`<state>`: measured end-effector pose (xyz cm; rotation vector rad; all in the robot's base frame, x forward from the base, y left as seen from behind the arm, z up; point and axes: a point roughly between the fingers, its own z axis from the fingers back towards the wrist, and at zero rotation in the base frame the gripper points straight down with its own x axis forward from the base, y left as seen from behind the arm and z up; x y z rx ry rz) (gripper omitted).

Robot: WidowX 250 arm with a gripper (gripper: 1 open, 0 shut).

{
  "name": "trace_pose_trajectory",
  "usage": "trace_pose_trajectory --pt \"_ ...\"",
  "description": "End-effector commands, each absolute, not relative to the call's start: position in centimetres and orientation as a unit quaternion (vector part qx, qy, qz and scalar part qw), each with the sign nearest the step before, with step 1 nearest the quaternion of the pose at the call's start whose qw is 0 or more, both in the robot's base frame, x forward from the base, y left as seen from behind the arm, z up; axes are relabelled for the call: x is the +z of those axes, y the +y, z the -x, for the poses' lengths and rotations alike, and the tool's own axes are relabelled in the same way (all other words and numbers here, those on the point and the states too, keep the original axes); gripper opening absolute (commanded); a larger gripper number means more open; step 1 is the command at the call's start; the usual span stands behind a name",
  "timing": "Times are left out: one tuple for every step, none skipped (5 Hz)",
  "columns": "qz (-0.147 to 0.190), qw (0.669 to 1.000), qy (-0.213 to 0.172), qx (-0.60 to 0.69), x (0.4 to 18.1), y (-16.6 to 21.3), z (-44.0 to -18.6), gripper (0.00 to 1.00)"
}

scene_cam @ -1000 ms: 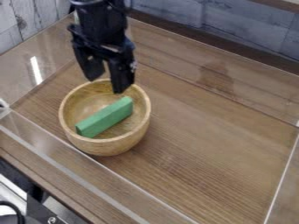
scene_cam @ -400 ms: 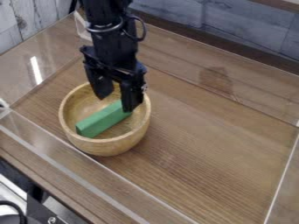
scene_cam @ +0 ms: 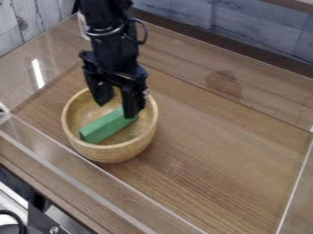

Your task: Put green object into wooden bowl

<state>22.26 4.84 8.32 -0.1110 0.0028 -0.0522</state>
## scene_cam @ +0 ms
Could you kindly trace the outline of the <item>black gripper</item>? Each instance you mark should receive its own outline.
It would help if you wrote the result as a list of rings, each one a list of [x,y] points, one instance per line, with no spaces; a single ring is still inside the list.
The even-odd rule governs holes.
[[[148,73],[136,59],[147,38],[137,39],[136,26],[87,27],[85,34],[92,49],[80,51],[79,56],[93,101],[104,106],[115,96],[112,87],[119,87],[123,115],[131,119],[145,108]]]

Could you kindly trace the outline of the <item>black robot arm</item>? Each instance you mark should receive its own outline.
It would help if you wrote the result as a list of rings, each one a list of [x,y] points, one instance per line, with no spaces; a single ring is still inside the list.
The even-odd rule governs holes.
[[[132,0],[77,0],[91,50],[81,50],[84,79],[93,101],[104,106],[120,90],[123,116],[145,108],[148,73],[137,62],[139,47],[148,40],[145,24],[128,14]]]

